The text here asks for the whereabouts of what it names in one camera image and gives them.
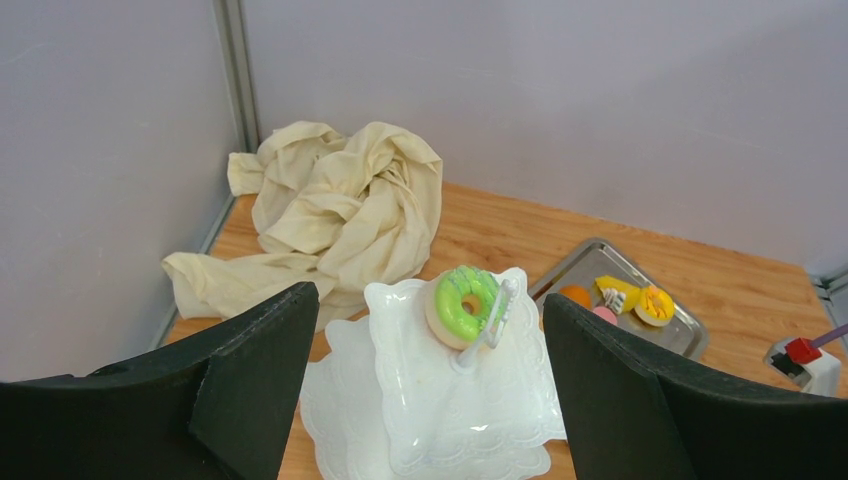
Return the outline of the yellow cake cube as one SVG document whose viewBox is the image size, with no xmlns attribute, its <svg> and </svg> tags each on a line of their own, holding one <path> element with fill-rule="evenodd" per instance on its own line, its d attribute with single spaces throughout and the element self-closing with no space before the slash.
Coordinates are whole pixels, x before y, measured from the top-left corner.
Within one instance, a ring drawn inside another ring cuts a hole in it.
<svg viewBox="0 0 848 480">
<path fill-rule="evenodd" d="M 603 304 L 616 315 L 632 311 L 639 301 L 642 288 L 623 280 L 604 275 L 595 279 Z"/>
</svg>

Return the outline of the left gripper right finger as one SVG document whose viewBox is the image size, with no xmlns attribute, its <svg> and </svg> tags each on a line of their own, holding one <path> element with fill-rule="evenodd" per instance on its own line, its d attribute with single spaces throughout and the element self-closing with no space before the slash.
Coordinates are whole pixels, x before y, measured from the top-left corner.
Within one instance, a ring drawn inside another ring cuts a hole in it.
<svg viewBox="0 0 848 480">
<path fill-rule="evenodd" d="M 559 295 L 543 328 L 580 479 L 843 479 L 847 403 L 743 379 Z"/>
</svg>

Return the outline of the pink macaron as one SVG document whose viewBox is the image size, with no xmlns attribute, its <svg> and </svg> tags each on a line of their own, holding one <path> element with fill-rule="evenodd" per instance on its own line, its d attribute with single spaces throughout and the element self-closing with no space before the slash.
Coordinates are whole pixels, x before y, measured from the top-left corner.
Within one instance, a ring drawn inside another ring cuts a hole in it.
<svg viewBox="0 0 848 480">
<path fill-rule="evenodd" d="M 592 312 L 612 325 L 618 324 L 618 316 L 606 306 L 596 306 L 592 309 Z"/>
</svg>

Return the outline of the white three-tier dessert stand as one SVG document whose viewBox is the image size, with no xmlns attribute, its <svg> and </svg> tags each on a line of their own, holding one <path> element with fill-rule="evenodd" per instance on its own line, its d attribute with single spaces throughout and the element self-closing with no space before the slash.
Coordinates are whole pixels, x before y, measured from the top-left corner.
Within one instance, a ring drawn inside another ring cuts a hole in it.
<svg viewBox="0 0 848 480">
<path fill-rule="evenodd" d="M 365 290 L 369 314 L 327 324 L 311 362 L 303 424 L 326 479 L 526 479 L 546 473 L 546 444 L 566 436 L 539 311 L 526 273 L 500 272 L 515 297 L 495 348 L 461 369 L 425 319 L 428 283 Z"/>
</svg>

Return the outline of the green frosted donut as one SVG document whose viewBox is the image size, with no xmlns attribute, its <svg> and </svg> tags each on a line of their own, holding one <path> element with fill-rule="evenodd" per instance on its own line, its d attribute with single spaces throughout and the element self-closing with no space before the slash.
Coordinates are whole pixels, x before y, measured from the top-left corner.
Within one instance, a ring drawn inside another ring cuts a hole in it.
<svg viewBox="0 0 848 480">
<path fill-rule="evenodd" d="M 425 287 L 425 318 L 430 330 L 455 350 L 470 347 L 484 331 L 495 331 L 507 316 L 511 300 L 494 274 L 460 265 Z"/>
</svg>

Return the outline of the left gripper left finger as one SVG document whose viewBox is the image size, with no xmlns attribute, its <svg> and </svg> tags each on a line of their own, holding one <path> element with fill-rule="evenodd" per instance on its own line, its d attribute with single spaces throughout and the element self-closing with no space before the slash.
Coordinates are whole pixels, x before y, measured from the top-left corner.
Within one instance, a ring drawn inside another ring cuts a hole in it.
<svg viewBox="0 0 848 480">
<path fill-rule="evenodd" d="M 5 479 L 274 479 L 313 343 L 299 282 L 151 352 L 1 386 Z"/>
</svg>

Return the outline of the orange round cake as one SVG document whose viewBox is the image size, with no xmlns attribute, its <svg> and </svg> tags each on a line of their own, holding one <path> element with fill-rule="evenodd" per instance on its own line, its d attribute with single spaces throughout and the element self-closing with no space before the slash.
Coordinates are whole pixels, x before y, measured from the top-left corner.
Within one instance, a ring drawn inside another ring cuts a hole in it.
<svg viewBox="0 0 848 480">
<path fill-rule="evenodd" d="M 580 285 L 571 284 L 563 286 L 559 289 L 559 293 L 585 309 L 591 309 L 593 306 L 589 291 Z"/>
</svg>

